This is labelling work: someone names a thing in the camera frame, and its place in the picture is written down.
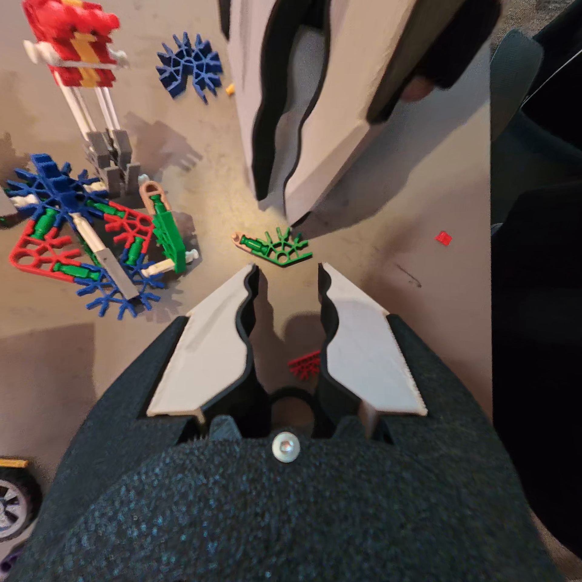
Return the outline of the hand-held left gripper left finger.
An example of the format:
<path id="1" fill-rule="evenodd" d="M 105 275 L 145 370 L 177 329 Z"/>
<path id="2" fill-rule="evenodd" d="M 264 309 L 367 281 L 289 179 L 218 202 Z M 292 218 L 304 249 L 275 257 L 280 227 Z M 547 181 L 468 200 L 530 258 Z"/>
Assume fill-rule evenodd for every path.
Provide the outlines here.
<path id="1" fill-rule="evenodd" d="M 191 309 L 147 408 L 147 417 L 193 416 L 208 425 L 219 415 L 242 419 L 258 413 L 250 336 L 259 268 L 248 264 Z"/>

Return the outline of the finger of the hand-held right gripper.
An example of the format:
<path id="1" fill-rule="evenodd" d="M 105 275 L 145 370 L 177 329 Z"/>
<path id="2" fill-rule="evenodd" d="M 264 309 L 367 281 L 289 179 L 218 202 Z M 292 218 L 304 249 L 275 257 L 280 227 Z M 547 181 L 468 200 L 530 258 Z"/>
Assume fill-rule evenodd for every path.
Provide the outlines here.
<path id="1" fill-rule="evenodd" d="M 373 133 L 368 110 L 427 1 L 324 1 L 320 32 L 299 33 L 284 114 L 284 210 L 300 223 Z"/>
<path id="2" fill-rule="evenodd" d="M 253 130 L 263 97 L 261 55 L 275 1 L 226 1 L 226 41 L 246 171 L 259 200 L 258 178 L 252 169 Z"/>

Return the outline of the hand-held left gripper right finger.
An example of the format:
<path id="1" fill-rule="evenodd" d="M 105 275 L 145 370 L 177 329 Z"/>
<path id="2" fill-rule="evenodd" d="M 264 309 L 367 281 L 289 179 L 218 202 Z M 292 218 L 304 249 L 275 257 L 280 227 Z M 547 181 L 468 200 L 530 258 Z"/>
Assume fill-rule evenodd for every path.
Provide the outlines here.
<path id="1" fill-rule="evenodd" d="M 325 340 L 316 398 L 337 425 L 360 408 L 426 417 L 427 406 L 388 321 L 389 312 L 330 263 L 318 264 Z"/>

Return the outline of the green fan-shaped connector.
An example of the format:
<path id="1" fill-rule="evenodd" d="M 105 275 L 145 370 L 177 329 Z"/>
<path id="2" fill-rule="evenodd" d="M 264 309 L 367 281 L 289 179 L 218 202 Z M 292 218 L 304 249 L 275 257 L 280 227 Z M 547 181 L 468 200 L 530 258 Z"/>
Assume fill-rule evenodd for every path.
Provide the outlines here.
<path id="1" fill-rule="evenodd" d="M 276 239 L 273 239 L 267 231 L 263 239 L 244 235 L 248 251 L 247 249 L 240 250 L 280 267 L 301 263 L 313 257 L 311 251 L 304 251 L 309 241 L 303 239 L 300 232 L 294 235 L 289 227 L 285 232 L 277 227 Z"/>
<path id="2" fill-rule="evenodd" d="M 154 204 L 152 222 L 156 239 L 162 245 L 166 258 L 173 261 L 174 271 L 183 273 L 186 270 L 186 247 L 172 212 L 166 207 L 160 194 L 153 195 L 151 201 Z"/>

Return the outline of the tan connector piece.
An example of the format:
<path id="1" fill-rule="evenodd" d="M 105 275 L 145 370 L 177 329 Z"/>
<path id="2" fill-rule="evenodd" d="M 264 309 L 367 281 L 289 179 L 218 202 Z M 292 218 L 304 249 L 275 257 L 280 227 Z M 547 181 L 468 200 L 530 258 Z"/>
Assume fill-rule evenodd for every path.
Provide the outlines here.
<path id="1" fill-rule="evenodd" d="M 147 175 L 139 176 L 139 194 L 151 216 L 171 211 L 163 186 L 149 179 Z"/>

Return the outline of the colourful toy construction model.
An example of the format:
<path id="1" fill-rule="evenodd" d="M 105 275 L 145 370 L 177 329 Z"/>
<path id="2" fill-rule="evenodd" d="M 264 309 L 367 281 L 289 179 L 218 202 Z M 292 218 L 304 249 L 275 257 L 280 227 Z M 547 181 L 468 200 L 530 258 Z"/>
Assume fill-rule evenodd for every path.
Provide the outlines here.
<path id="1" fill-rule="evenodd" d="M 28 220 L 9 260 L 20 271 L 77 285 L 78 296 L 92 297 L 86 309 L 100 317 L 113 307 L 119 320 L 136 317 L 161 299 L 154 290 L 165 287 L 166 273 L 185 271 L 174 271 L 156 239 L 139 194 L 145 174 L 111 97 L 116 71 L 129 67 L 112 44 L 119 19 L 89 1 L 23 1 L 22 8 L 35 37 L 25 51 L 50 70 L 96 175 L 73 176 L 70 164 L 48 154 L 30 156 L 32 171 L 16 169 L 4 204 Z M 199 257 L 186 248 L 186 269 Z"/>

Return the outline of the person's right hand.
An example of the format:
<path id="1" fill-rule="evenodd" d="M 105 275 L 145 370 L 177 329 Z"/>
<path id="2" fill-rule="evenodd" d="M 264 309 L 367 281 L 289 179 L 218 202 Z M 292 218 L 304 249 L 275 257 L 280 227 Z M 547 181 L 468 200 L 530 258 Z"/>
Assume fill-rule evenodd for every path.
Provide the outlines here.
<path id="1" fill-rule="evenodd" d="M 418 102 L 432 93 L 435 83 L 426 77 L 416 76 L 402 91 L 400 100 L 405 103 Z"/>

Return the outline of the blue snowflake connector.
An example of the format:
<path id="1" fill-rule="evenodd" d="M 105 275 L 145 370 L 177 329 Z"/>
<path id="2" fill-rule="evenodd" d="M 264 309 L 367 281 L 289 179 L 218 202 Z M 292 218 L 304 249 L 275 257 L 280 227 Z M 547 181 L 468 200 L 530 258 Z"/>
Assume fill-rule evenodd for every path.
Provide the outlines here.
<path id="1" fill-rule="evenodd" d="M 199 34 L 194 42 L 187 32 L 183 33 L 182 38 L 174 35 L 173 40 L 175 49 L 163 43 L 164 52 L 157 53 L 161 62 L 156 67 L 160 83 L 171 98 L 176 99 L 185 92 L 191 80 L 197 95 L 204 104 L 208 104 L 205 91 L 216 96 L 217 88 L 222 85 L 223 69 L 219 54 Z"/>

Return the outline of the red fan-shaped connector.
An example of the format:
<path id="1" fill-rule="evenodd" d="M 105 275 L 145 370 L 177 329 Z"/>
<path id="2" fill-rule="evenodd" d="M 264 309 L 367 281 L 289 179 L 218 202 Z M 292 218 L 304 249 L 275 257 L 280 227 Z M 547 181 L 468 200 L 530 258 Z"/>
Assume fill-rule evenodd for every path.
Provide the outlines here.
<path id="1" fill-rule="evenodd" d="M 321 351 L 305 354 L 287 363 L 290 373 L 298 380 L 305 382 L 319 375 L 321 368 Z"/>

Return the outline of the black toy tire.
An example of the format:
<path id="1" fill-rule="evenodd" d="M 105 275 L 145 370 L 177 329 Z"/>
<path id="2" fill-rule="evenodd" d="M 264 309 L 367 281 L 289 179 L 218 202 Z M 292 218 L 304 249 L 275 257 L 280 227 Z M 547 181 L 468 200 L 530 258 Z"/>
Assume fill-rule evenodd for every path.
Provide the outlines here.
<path id="1" fill-rule="evenodd" d="M 1 468 L 1 542 L 17 538 L 36 520 L 42 491 L 24 468 Z"/>

